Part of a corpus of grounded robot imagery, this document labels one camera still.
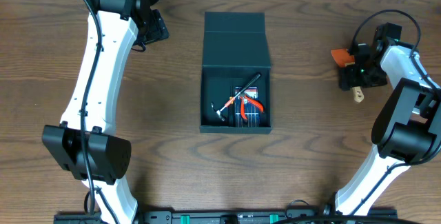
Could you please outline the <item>black gift box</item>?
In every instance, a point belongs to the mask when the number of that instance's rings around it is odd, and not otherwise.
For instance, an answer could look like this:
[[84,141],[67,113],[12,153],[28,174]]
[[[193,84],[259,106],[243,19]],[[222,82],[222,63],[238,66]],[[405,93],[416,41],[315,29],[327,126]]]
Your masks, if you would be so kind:
[[[258,88],[265,111],[256,128],[235,127],[235,100],[222,111],[221,121],[212,108],[221,109],[259,72],[250,87]],[[200,131],[202,133],[269,134],[271,132],[271,62],[262,12],[206,12],[201,70]]]

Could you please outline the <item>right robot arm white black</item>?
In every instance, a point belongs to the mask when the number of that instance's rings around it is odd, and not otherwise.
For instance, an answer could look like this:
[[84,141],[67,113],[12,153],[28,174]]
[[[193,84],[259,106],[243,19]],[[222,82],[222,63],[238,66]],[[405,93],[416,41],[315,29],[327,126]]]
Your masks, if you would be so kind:
[[401,41],[402,28],[385,23],[373,43],[334,49],[339,84],[356,102],[362,89],[391,85],[393,91],[371,130],[371,150],[350,182],[338,190],[330,211],[366,216],[376,199],[410,167],[440,152],[440,86],[427,74],[414,44]]

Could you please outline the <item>precision screwdriver set case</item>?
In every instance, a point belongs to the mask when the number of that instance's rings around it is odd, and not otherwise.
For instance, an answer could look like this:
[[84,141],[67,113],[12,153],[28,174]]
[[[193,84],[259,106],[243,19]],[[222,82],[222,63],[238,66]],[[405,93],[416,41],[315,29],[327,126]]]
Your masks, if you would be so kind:
[[[249,97],[256,99],[258,101],[258,88],[250,87],[243,94],[247,94]],[[240,97],[237,98],[234,104],[235,108],[235,127],[236,128],[256,128],[260,125],[260,112],[257,108],[252,105],[246,105],[246,113],[248,117],[248,122],[242,120],[240,115]]]

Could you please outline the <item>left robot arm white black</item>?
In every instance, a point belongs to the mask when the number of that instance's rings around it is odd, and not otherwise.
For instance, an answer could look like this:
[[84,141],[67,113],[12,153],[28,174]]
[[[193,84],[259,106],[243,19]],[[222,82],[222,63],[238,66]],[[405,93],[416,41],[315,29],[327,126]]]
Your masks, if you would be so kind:
[[159,0],[83,0],[88,41],[70,102],[42,141],[60,167],[88,193],[81,214],[57,214],[55,223],[143,223],[126,178],[131,143],[116,136],[116,106],[131,51],[168,38]]

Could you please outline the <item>red handled cutting pliers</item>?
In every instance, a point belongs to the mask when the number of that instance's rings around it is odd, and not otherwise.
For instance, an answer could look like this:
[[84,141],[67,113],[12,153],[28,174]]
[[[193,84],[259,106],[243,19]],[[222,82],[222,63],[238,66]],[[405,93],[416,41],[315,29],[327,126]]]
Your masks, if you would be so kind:
[[257,108],[260,112],[265,111],[264,106],[259,101],[249,97],[247,94],[241,94],[240,99],[241,99],[240,115],[241,115],[242,120],[244,120],[245,122],[248,122],[248,117],[247,117],[247,113],[246,113],[246,105],[252,105],[255,108]]

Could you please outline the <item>black yellow screwdriver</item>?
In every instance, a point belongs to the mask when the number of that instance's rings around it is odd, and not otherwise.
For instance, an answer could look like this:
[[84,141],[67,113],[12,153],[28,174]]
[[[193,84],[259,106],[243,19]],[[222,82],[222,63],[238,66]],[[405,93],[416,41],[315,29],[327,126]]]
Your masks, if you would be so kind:
[[231,105],[235,100],[235,87],[231,87],[231,96],[229,98],[229,104]]

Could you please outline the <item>orange scraper wooden handle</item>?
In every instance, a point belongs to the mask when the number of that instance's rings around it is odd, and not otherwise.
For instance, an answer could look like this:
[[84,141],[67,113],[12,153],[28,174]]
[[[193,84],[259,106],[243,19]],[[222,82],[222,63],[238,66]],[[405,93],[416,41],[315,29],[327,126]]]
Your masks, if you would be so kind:
[[346,48],[331,50],[331,56],[338,66],[340,89],[343,91],[351,90],[354,101],[361,103],[364,100],[364,94],[361,87],[356,85],[354,79],[354,73],[356,72],[355,56],[350,55]]

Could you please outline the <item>small claw hammer black grip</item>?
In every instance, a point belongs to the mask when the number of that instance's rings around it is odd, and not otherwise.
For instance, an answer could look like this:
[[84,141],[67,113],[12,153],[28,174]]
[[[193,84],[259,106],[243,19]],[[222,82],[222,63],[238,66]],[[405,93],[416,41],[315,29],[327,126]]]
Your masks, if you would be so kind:
[[239,92],[237,92],[234,96],[230,97],[229,100],[224,104],[224,106],[219,109],[219,110],[215,110],[214,109],[214,103],[212,103],[212,108],[215,111],[215,113],[218,115],[219,119],[221,121],[225,121],[225,117],[222,115],[222,111],[229,107],[240,95],[242,95],[253,83],[255,83],[259,78],[261,77],[261,73],[257,72],[254,77],[248,82],[246,83]]

